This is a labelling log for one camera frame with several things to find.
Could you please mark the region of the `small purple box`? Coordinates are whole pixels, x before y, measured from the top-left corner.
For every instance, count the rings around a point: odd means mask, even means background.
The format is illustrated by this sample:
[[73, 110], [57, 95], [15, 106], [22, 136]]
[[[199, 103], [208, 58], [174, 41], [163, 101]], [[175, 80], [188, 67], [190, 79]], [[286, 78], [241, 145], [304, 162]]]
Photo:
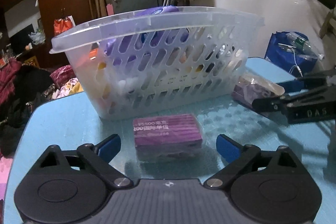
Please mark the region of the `small purple box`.
[[193, 114], [133, 120], [135, 150], [140, 161], [195, 156], [202, 148], [201, 127]]

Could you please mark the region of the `purple item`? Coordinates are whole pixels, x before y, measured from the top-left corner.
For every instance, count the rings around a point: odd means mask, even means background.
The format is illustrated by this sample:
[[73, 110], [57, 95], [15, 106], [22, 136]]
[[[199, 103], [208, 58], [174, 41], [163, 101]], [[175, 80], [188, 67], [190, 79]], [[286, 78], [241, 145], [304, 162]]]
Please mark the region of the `purple item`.
[[261, 76], [249, 73], [239, 77], [231, 96], [243, 106], [252, 109], [252, 102], [255, 99], [271, 98], [281, 96], [285, 89]]

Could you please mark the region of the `orange yellow pill bottle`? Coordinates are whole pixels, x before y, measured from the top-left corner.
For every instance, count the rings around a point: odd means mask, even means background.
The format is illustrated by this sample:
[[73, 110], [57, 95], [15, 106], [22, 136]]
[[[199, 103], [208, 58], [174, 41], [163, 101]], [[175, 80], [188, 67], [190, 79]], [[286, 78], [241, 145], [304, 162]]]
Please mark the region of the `orange yellow pill bottle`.
[[112, 87], [109, 82], [109, 73], [107, 64], [102, 61], [98, 55], [98, 48], [89, 53], [89, 85], [88, 92], [96, 105], [98, 111], [102, 114], [108, 112], [108, 98], [111, 94]]

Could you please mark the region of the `clear plastic water bottle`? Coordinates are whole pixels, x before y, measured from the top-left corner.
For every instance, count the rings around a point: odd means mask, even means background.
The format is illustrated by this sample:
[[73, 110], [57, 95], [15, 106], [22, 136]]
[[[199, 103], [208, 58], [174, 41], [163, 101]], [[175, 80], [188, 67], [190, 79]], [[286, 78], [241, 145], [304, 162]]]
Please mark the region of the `clear plastic water bottle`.
[[324, 54], [320, 53], [318, 50], [314, 50], [308, 39], [303, 38], [296, 32], [289, 32], [286, 34], [287, 39], [290, 44], [294, 46], [299, 52], [304, 55], [316, 56], [318, 59], [323, 60]]

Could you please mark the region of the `blue shopping bag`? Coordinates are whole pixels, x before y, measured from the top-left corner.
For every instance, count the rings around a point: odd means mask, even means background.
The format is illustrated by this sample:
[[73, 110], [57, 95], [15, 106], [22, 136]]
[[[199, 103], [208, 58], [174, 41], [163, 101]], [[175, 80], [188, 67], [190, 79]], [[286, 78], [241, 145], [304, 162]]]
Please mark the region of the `blue shopping bag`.
[[288, 32], [276, 32], [270, 37], [264, 59], [284, 69], [295, 77], [312, 72], [318, 57], [304, 54], [290, 44]]

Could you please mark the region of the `pile of dark clothes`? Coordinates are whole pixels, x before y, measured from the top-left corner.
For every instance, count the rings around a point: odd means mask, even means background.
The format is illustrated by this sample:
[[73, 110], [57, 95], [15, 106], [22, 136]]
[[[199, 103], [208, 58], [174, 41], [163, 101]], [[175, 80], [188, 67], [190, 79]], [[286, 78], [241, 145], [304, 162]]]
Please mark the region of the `pile of dark clothes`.
[[14, 58], [1, 68], [1, 155], [17, 150], [33, 111], [47, 102], [45, 92], [54, 84], [50, 72], [23, 65]]

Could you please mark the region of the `translucent white plastic basket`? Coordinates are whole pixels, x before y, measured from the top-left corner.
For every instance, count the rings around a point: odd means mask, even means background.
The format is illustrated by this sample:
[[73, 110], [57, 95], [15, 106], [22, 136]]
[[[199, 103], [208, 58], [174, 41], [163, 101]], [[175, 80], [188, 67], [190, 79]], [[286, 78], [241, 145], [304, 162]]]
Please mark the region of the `translucent white plastic basket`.
[[[216, 7], [159, 7], [79, 24], [52, 39], [51, 53], [66, 55], [100, 118], [127, 119], [231, 94], [263, 23]], [[112, 87], [106, 114], [88, 92], [96, 48]]]

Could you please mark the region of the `orange white hanging bag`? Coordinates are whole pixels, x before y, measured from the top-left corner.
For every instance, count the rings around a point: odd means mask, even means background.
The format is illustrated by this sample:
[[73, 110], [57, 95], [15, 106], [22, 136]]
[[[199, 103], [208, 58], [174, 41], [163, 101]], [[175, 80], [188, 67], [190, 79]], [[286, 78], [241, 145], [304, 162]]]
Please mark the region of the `orange white hanging bag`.
[[68, 31], [69, 29], [75, 27], [76, 24], [72, 15], [66, 16], [61, 19], [54, 20], [54, 36], [58, 36], [59, 34]]

